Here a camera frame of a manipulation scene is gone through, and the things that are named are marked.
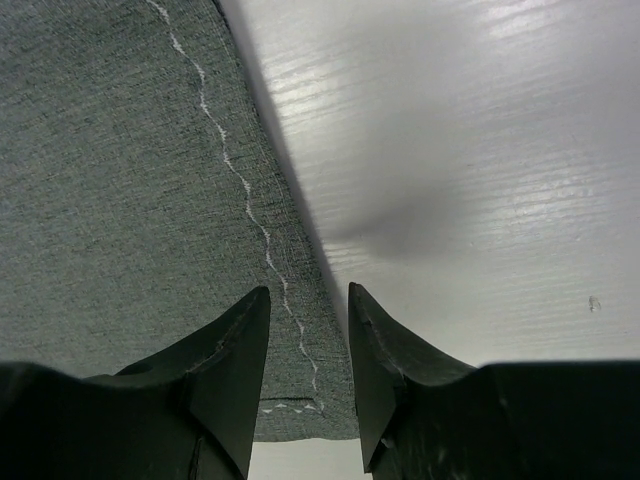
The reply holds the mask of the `grey cloth napkin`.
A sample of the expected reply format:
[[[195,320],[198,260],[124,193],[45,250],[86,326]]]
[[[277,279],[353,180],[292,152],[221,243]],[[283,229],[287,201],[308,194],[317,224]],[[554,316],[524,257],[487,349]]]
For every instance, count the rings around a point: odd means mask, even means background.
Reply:
[[[271,295],[255,437],[357,436],[320,267],[215,1],[1,5],[1,356],[113,373]]]

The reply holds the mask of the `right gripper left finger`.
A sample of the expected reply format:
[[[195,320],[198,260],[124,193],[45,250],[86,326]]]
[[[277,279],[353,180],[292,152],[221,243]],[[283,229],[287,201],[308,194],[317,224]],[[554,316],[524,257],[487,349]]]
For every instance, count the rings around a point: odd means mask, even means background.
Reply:
[[[267,288],[113,375],[1,366],[5,479],[244,479],[269,342]]]

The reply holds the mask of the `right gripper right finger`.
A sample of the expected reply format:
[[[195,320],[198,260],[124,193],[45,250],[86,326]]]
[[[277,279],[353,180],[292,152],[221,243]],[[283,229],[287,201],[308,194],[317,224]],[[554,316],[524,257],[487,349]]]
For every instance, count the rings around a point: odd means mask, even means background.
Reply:
[[[470,366],[348,292],[363,467],[376,479],[635,479],[635,361]]]

